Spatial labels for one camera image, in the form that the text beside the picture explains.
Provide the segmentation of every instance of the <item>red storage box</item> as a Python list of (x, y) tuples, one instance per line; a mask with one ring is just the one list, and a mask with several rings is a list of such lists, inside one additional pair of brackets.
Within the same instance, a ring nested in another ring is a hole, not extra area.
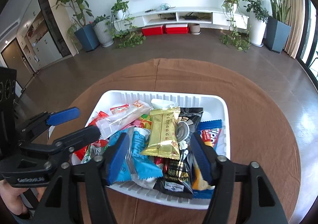
[(187, 34), (189, 32), (188, 24), (170, 24), (166, 25), (167, 34)]
[(163, 34), (164, 25), (143, 27), (141, 31), (144, 36)]

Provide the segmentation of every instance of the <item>beige curtain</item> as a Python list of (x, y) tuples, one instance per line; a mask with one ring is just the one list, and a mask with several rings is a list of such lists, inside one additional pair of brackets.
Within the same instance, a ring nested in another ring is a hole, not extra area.
[(288, 0), (288, 6), (291, 6), (287, 25), (291, 26), (291, 32), (287, 39), (284, 50), (293, 58), (296, 57), (300, 41), (302, 38), (305, 22), (304, 0)]

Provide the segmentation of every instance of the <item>white tv console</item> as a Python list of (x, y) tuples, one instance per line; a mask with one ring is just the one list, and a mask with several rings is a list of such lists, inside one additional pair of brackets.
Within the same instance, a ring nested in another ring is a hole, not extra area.
[[(183, 16), (190, 13), (200, 17), (201, 20), (186, 20), (183, 18)], [(132, 25), (136, 27), (175, 23), (198, 23), (203, 28), (228, 29), (230, 25), (230, 14), (224, 13), (222, 8), (211, 7), (175, 7), (168, 10), (133, 13), (129, 14), (129, 17), (134, 18)], [(175, 19), (165, 19), (168, 17), (175, 17)], [(244, 14), (240, 15), (236, 12), (234, 20), (239, 30), (244, 31), (247, 29), (248, 16)], [(115, 21), (117, 30), (126, 30), (129, 29), (129, 26), (130, 24), (127, 20)]]

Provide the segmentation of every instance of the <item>round table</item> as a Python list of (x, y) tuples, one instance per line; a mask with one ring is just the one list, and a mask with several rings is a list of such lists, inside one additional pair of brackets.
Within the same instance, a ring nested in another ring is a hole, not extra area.
[[(57, 126), (50, 143), (83, 128), (101, 95), (108, 90), (162, 91), (222, 97), (228, 107), (231, 160), (248, 165), (257, 161), (271, 181), (289, 220), (300, 188), (300, 158), (293, 131), (275, 102), (255, 83), (218, 65), (185, 59), (153, 59), (126, 67), (101, 79), (71, 105), (79, 118)], [(201, 223), (204, 210), (154, 204), (107, 188), (118, 223)], [(229, 223), (235, 223), (240, 184), (235, 184)], [(85, 223), (90, 223), (86, 200)]]

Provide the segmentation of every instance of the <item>white label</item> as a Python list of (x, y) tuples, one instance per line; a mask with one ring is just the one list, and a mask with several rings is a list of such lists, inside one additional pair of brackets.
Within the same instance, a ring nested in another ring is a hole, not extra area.
[(184, 186), (182, 184), (176, 184), (172, 182), (165, 182), (164, 188), (173, 192), (183, 192)]

